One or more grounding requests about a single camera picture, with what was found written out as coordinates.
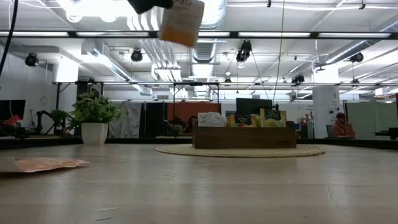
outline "chair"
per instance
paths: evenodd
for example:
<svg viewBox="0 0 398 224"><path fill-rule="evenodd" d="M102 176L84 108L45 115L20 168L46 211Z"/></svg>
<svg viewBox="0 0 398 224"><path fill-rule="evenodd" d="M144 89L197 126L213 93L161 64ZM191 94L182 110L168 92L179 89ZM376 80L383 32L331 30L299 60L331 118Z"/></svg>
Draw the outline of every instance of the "chair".
<svg viewBox="0 0 398 224"><path fill-rule="evenodd" d="M328 132L328 138L333 138L332 128L333 128L332 125L326 125L326 131Z"/></svg>

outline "green plant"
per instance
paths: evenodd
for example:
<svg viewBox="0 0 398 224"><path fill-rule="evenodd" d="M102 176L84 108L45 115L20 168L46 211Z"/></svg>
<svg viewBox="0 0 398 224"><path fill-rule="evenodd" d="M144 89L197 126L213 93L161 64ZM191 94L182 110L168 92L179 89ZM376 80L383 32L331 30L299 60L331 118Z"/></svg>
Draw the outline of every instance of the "green plant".
<svg viewBox="0 0 398 224"><path fill-rule="evenodd" d="M57 125L61 125L63 121L66 121L70 117L68 112L62 110L52 110L50 114Z"/></svg>
<svg viewBox="0 0 398 224"><path fill-rule="evenodd" d="M95 97L94 93L85 93L80 96L73 107L71 114L77 123L108 123L120 118L122 112L101 96Z"/></svg>

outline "potted plant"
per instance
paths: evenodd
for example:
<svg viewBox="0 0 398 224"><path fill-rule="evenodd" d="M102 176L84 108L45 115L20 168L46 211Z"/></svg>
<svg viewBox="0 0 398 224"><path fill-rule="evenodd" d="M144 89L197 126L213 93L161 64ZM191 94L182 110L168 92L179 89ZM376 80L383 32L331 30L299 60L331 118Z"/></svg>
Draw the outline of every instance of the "potted plant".
<svg viewBox="0 0 398 224"><path fill-rule="evenodd" d="M72 115L81 124L81 138L85 144L104 144L108 135L108 123L121 116L121 111L101 96L85 93L74 105Z"/></svg>

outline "white pot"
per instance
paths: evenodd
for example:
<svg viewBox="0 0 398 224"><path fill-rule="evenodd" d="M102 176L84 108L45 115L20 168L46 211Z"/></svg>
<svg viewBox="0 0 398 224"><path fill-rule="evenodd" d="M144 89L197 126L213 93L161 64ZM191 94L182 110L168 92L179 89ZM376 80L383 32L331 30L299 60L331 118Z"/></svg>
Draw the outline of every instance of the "white pot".
<svg viewBox="0 0 398 224"><path fill-rule="evenodd" d="M81 124L81 138L85 144L104 144L108 135L108 124Z"/></svg>

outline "person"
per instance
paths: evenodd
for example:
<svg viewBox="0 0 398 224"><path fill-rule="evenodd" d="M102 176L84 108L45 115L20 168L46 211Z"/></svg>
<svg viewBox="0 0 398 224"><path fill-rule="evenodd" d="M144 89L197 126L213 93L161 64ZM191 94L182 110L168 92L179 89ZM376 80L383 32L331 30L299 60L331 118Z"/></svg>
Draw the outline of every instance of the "person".
<svg viewBox="0 0 398 224"><path fill-rule="evenodd" d="M193 133L193 126L195 125L195 121L198 119L197 116L191 116L188 120L188 127L185 128L184 133Z"/></svg>
<svg viewBox="0 0 398 224"><path fill-rule="evenodd" d="M356 132L352 124L348 123L343 113L336 115L336 122L333 125L333 137L335 138L356 138Z"/></svg>

